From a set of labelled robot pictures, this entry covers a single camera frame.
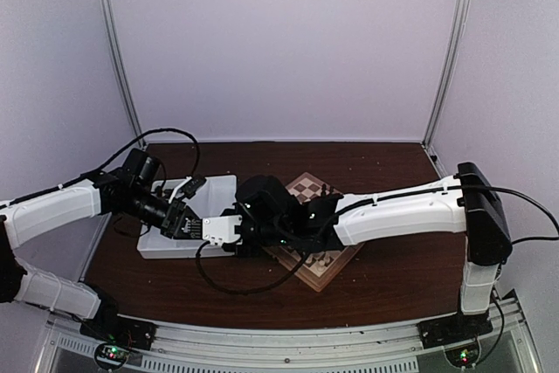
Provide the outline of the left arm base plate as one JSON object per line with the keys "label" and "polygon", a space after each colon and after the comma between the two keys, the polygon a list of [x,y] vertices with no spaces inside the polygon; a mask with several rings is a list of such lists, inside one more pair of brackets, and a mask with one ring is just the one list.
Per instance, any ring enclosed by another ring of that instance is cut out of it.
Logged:
{"label": "left arm base plate", "polygon": [[125,349],[151,350],[155,339],[156,325],[148,321],[138,321],[118,316],[113,326],[102,326],[94,320],[81,320],[79,332],[99,341],[116,344]]}

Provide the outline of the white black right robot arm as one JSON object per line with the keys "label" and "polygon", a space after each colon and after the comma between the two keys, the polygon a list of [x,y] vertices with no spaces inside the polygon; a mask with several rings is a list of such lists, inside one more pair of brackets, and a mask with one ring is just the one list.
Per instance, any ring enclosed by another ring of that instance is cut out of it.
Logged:
{"label": "white black right robot arm", "polygon": [[500,197],[472,162],[433,183],[372,194],[323,193],[305,203],[274,176],[241,184],[234,211],[235,232],[247,243],[286,245],[308,256],[380,238],[428,232],[465,233],[466,256],[459,311],[448,332],[466,339],[490,304],[498,267],[512,252]]}

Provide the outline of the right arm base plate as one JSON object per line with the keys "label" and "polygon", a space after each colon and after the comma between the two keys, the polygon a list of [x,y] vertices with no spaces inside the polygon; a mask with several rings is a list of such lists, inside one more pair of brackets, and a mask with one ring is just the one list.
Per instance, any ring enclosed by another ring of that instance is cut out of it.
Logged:
{"label": "right arm base plate", "polygon": [[477,315],[456,313],[421,321],[417,327],[425,349],[471,340],[493,331],[488,313]]}

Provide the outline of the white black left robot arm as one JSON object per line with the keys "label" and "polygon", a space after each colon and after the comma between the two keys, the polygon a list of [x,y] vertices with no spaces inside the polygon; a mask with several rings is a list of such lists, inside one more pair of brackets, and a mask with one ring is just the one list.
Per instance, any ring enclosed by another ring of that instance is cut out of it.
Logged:
{"label": "white black left robot arm", "polygon": [[93,169],[77,178],[1,204],[1,301],[20,301],[63,312],[108,342],[120,340],[126,324],[116,301],[98,287],[39,269],[16,255],[17,248],[81,220],[123,214],[167,238],[198,238],[200,219],[175,193],[151,190],[161,162],[133,149],[110,171]]}

